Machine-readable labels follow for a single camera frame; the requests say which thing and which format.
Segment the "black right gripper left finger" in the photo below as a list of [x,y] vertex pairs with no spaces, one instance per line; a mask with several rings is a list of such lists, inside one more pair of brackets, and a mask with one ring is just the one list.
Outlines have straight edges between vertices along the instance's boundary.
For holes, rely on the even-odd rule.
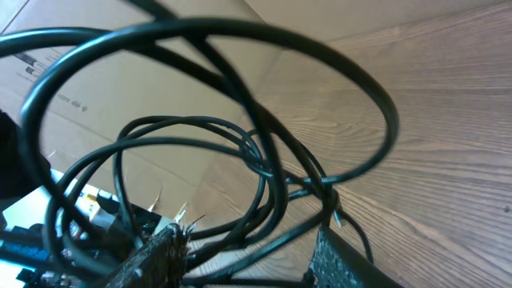
[[103,287],[179,287],[186,273],[187,245],[196,227],[166,217],[138,248],[122,252],[122,261],[102,279]]

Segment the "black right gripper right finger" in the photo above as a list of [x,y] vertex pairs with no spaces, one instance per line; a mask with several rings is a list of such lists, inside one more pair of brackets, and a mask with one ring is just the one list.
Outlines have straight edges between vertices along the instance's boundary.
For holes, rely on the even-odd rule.
[[319,288],[402,288],[328,228],[318,230],[310,270]]

